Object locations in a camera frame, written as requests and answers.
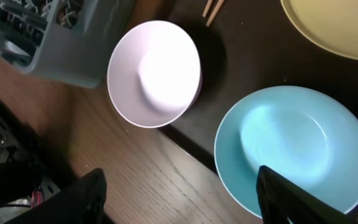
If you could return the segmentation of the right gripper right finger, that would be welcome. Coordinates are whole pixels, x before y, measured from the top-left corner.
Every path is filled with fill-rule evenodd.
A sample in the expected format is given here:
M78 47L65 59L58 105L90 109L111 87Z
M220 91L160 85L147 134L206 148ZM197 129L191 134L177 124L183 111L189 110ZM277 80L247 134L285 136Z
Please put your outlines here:
M260 166L257 196L264 224L349 224L350 218L267 166Z

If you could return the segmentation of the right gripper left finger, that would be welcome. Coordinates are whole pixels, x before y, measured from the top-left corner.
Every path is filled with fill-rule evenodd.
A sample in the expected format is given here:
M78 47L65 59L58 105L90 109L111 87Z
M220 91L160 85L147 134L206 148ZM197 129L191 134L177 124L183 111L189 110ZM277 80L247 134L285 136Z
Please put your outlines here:
M107 183L96 168L41 205L7 224L100 224L103 222Z

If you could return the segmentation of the light blue bowl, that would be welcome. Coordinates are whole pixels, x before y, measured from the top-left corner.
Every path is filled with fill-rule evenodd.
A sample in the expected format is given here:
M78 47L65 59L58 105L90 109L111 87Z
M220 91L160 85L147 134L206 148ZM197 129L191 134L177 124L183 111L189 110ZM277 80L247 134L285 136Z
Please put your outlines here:
M231 197L256 217L261 166L342 213L358 205L358 119L309 88L274 86L238 101L219 125L214 160Z

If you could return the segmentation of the white pink bowl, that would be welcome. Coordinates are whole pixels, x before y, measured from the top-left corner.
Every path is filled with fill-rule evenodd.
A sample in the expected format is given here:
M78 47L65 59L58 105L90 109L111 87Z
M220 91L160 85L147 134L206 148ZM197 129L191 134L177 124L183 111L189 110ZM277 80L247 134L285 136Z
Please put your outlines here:
M201 83L198 49L172 22L135 26L109 60L111 102L126 121L141 128L159 128L178 119L198 97Z

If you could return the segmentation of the yellow round plate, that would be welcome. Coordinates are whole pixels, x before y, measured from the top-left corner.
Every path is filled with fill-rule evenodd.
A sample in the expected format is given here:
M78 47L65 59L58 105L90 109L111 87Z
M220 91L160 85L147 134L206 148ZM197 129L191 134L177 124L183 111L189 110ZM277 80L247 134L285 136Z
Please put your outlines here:
M358 60L358 0L281 0L290 22L309 41Z

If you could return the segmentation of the wooden chopstick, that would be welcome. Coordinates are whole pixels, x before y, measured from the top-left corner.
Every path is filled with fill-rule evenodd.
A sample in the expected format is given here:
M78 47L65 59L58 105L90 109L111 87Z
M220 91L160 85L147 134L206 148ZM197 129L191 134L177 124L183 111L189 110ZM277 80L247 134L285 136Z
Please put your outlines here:
M203 11L203 14L202 14L203 17L206 17L208 15L208 12L210 10L210 7L211 7L212 3L213 3L213 0L207 0L207 3L205 5L205 8L204 8L204 11Z
M213 8L211 14L209 15L209 18L206 22L206 27L209 27L212 22L214 21L214 18L217 16L220 8L223 6L225 0L218 0L215 7Z

